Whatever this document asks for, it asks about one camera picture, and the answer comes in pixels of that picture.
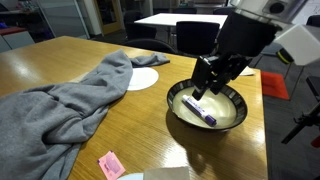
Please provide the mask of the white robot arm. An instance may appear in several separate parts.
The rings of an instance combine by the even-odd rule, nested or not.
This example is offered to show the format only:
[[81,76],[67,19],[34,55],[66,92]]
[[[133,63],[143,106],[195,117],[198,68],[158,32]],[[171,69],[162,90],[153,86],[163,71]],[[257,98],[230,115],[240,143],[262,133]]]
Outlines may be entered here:
[[218,94],[289,24],[307,0],[230,0],[235,7],[217,37],[216,52],[197,58],[191,77],[200,100],[207,89]]

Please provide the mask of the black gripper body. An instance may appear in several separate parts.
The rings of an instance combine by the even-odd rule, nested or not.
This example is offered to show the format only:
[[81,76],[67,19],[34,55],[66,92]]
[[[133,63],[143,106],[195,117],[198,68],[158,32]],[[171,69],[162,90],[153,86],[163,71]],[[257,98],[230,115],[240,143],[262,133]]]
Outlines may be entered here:
[[251,61],[250,57],[242,55],[200,56],[197,61],[196,77],[200,80],[229,82],[235,80]]

